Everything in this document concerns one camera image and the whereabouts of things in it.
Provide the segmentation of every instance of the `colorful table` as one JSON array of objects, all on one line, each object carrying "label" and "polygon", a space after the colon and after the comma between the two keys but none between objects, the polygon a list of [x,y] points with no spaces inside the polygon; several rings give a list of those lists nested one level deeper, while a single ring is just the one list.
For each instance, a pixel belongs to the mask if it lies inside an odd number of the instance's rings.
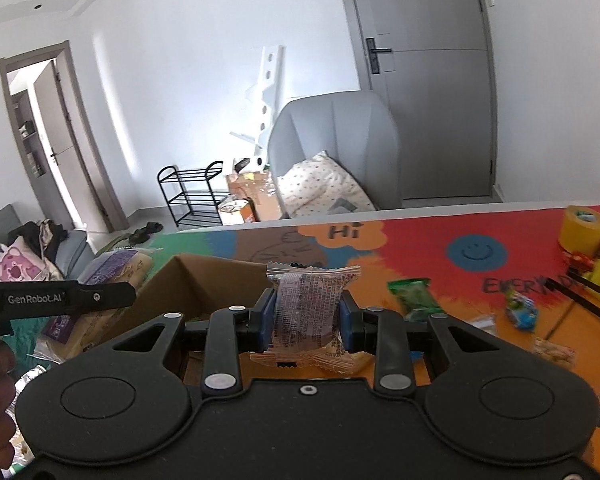
[{"label": "colorful table", "polygon": [[[536,335],[547,334],[569,301],[546,290],[542,280],[550,276],[573,284],[565,276],[556,242],[562,215],[561,208],[381,220],[347,215],[311,225],[287,221],[271,227],[161,235],[152,246],[162,248],[155,254],[158,265],[183,252],[261,263],[360,265],[362,276],[349,287],[356,302],[394,310],[400,308],[387,282],[430,278],[433,295],[450,314],[469,320],[494,313],[498,335],[530,349],[534,335],[519,332],[506,319],[502,292],[512,286],[535,300],[540,309]],[[600,398],[600,320],[577,306],[552,341],[576,350],[573,371]],[[419,383],[428,380],[423,366],[417,372]],[[363,375],[371,378],[372,369]],[[600,421],[591,451],[593,465],[600,470]]]}]

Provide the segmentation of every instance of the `sofa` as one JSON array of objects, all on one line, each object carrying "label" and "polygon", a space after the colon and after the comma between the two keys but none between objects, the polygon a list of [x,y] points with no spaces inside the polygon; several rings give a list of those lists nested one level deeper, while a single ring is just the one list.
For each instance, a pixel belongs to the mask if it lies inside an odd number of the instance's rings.
[{"label": "sofa", "polygon": [[[23,224],[9,204],[0,209],[0,242],[7,243],[9,232]],[[85,231],[68,231],[68,237],[58,247],[56,267],[66,280],[77,280],[87,264],[93,260],[94,254],[87,243]]]}]

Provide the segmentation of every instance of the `smiley face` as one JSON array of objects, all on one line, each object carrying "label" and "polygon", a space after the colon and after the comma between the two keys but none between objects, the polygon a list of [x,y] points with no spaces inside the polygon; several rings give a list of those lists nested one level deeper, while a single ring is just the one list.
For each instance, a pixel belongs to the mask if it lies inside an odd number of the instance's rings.
[{"label": "smiley face", "polygon": [[502,267],[507,262],[507,250],[495,238],[466,235],[456,238],[446,248],[446,256],[461,269],[485,272]]}]

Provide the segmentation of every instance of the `yellow tape roll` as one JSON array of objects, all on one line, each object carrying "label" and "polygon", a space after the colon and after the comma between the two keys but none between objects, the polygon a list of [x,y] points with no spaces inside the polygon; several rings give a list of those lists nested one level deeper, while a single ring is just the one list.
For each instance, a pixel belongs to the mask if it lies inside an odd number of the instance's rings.
[{"label": "yellow tape roll", "polygon": [[570,205],[564,211],[558,243],[568,253],[583,253],[592,258],[600,247],[600,213]]}]

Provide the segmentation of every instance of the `screw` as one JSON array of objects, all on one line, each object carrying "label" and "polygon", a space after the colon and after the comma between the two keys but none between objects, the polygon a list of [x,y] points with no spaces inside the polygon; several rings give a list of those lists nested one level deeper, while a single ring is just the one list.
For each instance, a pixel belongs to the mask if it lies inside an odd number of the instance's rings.
[{"label": "screw", "polygon": [[230,374],[211,374],[205,378],[205,385],[212,390],[226,390],[237,383],[234,376]]},{"label": "screw", "polygon": [[402,374],[389,374],[380,379],[380,386],[387,390],[405,390],[411,386],[411,379]]},{"label": "screw", "polygon": [[305,384],[304,386],[300,386],[300,393],[303,395],[315,395],[318,393],[318,388],[310,384]]}]

